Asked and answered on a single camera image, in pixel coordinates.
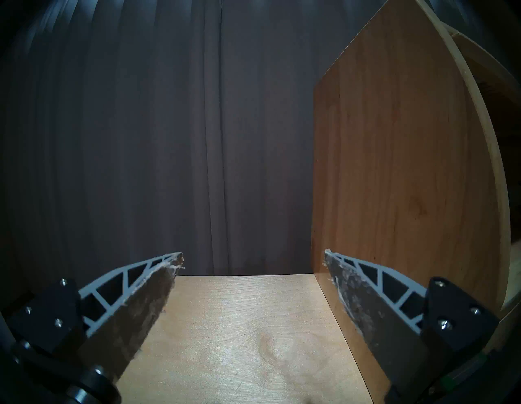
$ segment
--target plywood surface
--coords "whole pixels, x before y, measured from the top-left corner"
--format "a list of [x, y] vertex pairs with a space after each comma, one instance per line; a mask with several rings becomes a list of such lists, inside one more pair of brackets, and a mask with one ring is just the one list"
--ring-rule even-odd
[[338, 303], [324, 249], [443, 276], [498, 313], [508, 199], [487, 109], [421, 0], [389, 0], [314, 90], [313, 270], [374, 402], [389, 381]]
[[131, 403], [370, 403], [313, 274], [176, 285], [118, 388]]

